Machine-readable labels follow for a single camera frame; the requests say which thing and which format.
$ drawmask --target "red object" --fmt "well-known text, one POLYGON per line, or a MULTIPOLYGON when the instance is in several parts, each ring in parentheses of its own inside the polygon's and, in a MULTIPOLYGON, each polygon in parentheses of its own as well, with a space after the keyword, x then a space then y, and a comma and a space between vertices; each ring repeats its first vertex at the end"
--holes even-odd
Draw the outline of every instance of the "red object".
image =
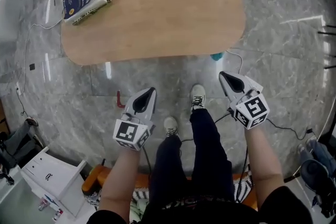
POLYGON ((120 91, 117 91, 117 106, 121 109, 125 108, 125 106, 120 102, 120 91))

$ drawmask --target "marble floor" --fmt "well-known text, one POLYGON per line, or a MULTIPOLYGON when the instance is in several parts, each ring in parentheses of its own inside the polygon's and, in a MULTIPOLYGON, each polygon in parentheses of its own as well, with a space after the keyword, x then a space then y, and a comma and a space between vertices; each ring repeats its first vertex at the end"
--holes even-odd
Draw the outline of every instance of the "marble floor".
MULTIPOLYGON (((163 119, 173 115, 180 124, 182 138, 192 137, 189 91, 195 83, 204 85, 207 108, 214 119, 226 113, 228 101, 218 82, 221 70, 238 71, 239 57, 225 53, 219 61, 210 56, 154 58, 78 66, 65 55, 60 25, 45 30, 47 0, 17 1, 20 30, 14 44, 0 45, 0 97, 9 126, 15 130, 24 120, 16 96, 17 83, 27 113, 39 122, 38 132, 50 149, 74 161, 86 159, 90 165, 103 158, 116 160, 118 145, 112 139, 115 120, 120 117, 117 91, 122 102, 145 87, 156 87, 158 99, 153 121, 157 125, 146 144, 152 164, 155 152, 165 138, 163 119), (35 70, 29 65, 34 63, 35 70)), ((319 135, 336 94, 335 38, 317 31, 325 24, 336 24, 335 0, 244 0, 246 29, 232 52, 242 56, 242 74, 264 86, 270 106, 269 118, 280 126, 291 127, 301 136, 307 128, 319 135)), ((60 19, 61 5, 52 19, 60 19)), ((237 171, 242 166, 246 143, 244 129, 230 117, 218 123, 221 142, 237 171)), ((285 176, 298 167, 299 141, 287 130, 264 124, 270 143, 278 154, 285 176)), ((182 146, 186 172, 193 168, 195 146, 182 146)), ((146 166, 144 156, 141 165, 146 166)))

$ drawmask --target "shoelace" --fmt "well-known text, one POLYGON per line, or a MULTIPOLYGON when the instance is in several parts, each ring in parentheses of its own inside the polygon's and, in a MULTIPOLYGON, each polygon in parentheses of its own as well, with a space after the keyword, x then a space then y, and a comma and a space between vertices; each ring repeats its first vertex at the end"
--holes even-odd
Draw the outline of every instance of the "shoelace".
POLYGON ((167 135, 175 135, 177 134, 177 128, 168 128, 167 135))
POLYGON ((194 96, 193 102, 191 106, 198 105, 203 108, 203 97, 202 96, 194 96))

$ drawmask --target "oval table top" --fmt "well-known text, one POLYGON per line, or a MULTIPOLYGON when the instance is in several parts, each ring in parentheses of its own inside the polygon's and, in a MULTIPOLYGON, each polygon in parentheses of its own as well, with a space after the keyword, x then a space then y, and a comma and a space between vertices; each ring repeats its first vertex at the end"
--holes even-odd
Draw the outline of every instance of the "oval table top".
POLYGON ((204 55, 233 46, 245 28, 243 0, 112 0, 80 25, 62 24, 78 65, 204 55))

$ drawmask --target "black shirt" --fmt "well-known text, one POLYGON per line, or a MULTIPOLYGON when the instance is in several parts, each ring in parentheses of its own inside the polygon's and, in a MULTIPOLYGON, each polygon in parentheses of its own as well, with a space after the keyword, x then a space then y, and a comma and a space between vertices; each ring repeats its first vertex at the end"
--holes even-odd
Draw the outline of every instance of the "black shirt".
MULTIPOLYGON (((210 196, 188 197, 158 208, 149 204, 141 223, 312 223, 309 210, 289 190, 280 187, 265 200, 261 209, 254 209, 210 196)), ((125 224, 116 213, 100 210, 88 224, 125 224)))

